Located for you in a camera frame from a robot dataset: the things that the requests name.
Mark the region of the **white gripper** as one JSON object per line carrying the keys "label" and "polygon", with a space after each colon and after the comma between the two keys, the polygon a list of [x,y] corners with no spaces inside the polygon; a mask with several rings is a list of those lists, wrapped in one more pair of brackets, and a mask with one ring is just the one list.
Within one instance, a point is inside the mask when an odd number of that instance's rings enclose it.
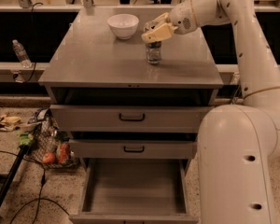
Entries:
{"label": "white gripper", "polygon": [[191,0],[176,5],[170,13],[164,12],[152,22],[145,25],[142,34],[142,40],[147,44],[169,39],[174,33],[188,34],[198,28]]}

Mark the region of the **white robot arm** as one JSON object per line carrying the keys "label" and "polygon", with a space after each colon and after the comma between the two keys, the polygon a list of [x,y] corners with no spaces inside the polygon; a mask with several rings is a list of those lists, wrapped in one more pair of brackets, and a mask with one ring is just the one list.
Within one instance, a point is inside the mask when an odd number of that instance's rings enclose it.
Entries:
{"label": "white robot arm", "polygon": [[207,113],[198,132],[201,224],[274,224],[268,160],[280,156],[280,68],[254,0],[187,0],[150,21],[145,42],[205,25],[232,27],[242,105]]}

